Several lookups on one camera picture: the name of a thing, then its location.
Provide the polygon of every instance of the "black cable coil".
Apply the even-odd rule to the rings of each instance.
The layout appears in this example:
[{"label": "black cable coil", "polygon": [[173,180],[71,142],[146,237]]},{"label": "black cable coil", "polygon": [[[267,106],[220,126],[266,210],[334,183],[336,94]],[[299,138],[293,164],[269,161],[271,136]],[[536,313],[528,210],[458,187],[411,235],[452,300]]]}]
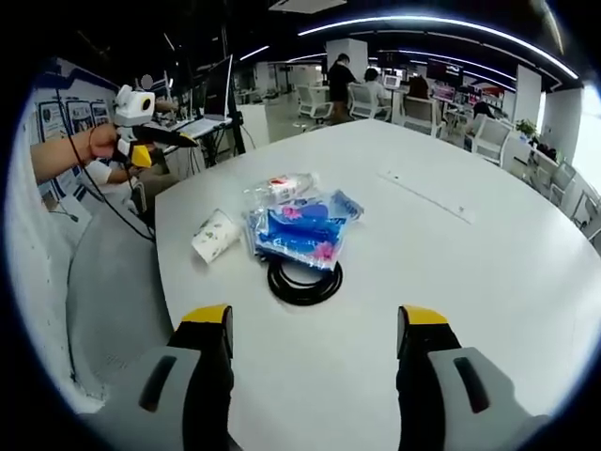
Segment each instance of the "black cable coil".
[{"label": "black cable coil", "polygon": [[334,271],[324,272],[316,282],[302,283],[292,280],[282,268],[282,259],[270,260],[267,269],[267,281],[270,290],[285,303],[298,306],[309,306],[328,300],[342,285],[343,273],[340,263],[336,263]]}]

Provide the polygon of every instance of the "plastic bottle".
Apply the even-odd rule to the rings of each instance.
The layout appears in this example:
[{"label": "plastic bottle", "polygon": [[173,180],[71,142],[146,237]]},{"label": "plastic bottle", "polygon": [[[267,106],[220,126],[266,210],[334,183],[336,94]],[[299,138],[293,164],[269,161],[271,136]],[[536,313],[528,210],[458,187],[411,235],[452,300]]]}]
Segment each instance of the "plastic bottle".
[{"label": "plastic bottle", "polygon": [[256,210],[301,197],[316,186],[316,174],[285,174],[257,183],[245,190],[244,195],[248,207]]}]

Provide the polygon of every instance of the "paper cup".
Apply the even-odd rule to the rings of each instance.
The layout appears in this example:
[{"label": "paper cup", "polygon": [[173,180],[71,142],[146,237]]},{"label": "paper cup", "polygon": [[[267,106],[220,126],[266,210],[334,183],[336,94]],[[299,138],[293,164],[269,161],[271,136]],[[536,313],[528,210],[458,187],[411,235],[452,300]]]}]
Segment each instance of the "paper cup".
[{"label": "paper cup", "polygon": [[192,246],[207,263],[217,258],[240,236],[240,228],[221,210],[215,210],[194,234]]}]

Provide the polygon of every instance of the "white round table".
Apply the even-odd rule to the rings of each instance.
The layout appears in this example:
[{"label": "white round table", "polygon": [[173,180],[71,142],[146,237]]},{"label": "white round table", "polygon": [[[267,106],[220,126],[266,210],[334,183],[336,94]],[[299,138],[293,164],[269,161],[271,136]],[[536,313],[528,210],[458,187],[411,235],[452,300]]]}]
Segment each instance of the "white round table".
[{"label": "white round table", "polygon": [[[244,241],[210,267],[191,247],[213,209],[239,217],[245,188],[289,172],[317,172],[365,207],[342,287],[307,308],[276,300]],[[601,259],[569,219],[498,167],[391,124],[326,128],[221,163],[161,194],[156,226],[174,326],[199,306],[233,305],[229,428],[250,451],[397,449],[402,304],[446,316],[533,415],[557,410],[598,339]]]}]

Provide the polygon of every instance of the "potted plant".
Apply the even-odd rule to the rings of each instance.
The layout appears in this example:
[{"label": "potted plant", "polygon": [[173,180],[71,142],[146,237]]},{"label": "potted plant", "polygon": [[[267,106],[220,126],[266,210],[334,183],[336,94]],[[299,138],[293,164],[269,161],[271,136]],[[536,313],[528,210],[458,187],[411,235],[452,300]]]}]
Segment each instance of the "potted plant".
[{"label": "potted plant", "polygon": [[536,125],[528,119],[519,120],[516,124],[516,130],[526,136],[526,141],[530,141],[536,135]]}]

